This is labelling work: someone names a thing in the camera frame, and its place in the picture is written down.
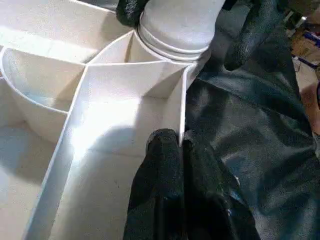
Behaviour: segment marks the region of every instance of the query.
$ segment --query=black fabric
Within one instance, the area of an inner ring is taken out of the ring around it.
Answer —
[[[150,136],[132,183],[124,240],[184,240],[184,177],[173,130]]]
[[[212,57],[187,92],[186,125],[240,182],[263,240],[315,240],[320,164],[283,26],[240,69],[224,69],[246,5],[222,11]]]
[[[183,141],[185,209],[189,240],[259,240],[236,178],[193,131]]]
[[[236,178],[192,131],[183,156],[170,129],[154,132],[131,188],[124,240],[259,240]]]

